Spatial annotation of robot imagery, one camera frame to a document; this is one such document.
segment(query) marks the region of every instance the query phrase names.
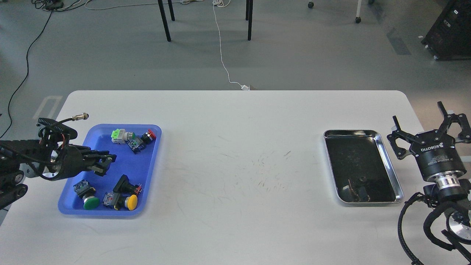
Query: blue tray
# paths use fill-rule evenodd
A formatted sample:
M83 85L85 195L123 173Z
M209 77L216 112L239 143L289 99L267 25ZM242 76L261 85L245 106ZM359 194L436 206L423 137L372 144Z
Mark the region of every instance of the blue tray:
M134 132L141 136L151 129L157 139L152 141L138 154L134 154L127 144L117 144L111 142L111 133L116 129L126 129L127 132ZM149 194L150 180L154 169L155 158L159 148L162 130L159 126L151 124L98 124L93 126L83 142L96 150L108 150L110 154L117 155L116 161L111 164L105 176L100 177L92 171L82 172L73 178L67 179L57 206L59 211L66 215L94 215L94 216L131 216L140 213L146 205ZM83 209L83 201L73 191L73 186L85 179L97 192L95 197L103 199L105 193L113 191L121 175L127 175L129 182L133 185L141 184L142 192L138 195L138 204L133 211L127 209L114 210L100 204L93 210Z

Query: yellow push button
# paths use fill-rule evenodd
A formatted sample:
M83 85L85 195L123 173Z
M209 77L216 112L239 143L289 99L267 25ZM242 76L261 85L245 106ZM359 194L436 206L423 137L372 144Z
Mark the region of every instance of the yellow push button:
M138 205L138 197L136 195L131 195L126 198L124 201L124 206L129 209L129 211L132 211L136 209L136 206Z

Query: metal connector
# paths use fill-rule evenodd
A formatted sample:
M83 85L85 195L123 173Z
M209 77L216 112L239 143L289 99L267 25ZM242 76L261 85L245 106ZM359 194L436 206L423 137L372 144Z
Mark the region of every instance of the metal connector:
M78 115L75 115L75 116L72 116L72 120L73 121L78 121L78 120L86 120L88 119L89 115L88 113L82 113L82 114L78 114Z

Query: metal tray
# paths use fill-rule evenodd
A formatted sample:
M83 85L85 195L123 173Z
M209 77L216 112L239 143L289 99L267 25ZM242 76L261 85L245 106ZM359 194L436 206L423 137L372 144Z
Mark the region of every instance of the metal tray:
M379 133L328 130L324 141L341 201L371 205L398 203L404 197Z

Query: concrete floor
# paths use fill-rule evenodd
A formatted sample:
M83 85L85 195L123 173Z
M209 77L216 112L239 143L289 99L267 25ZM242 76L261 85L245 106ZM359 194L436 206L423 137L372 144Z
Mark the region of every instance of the concrete floor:
M360 24L354 23L357 1L315 0L314 9L307 3L255 0L251 41L244 0L216 9L232 81L258 90L399 90L425 130L442 121L439 100L471 115L471 61L434 61L420 44L446 0L376 0L371 6L365 0ZM121 4L130 2L95 0L89 7ZM13 125L2 140L36 137L37 117L55 118L75 90L240 89L227 81L220 62L211 1L174 9L172 42L157 5L53 13L30 50L30 74L12 100ZM9 124L8 100L26 74L28 46L48 15L28 1L0 2L0 133ZM132 110L132 104L138 102L114 108ZM458 150L471 155L469 146Z

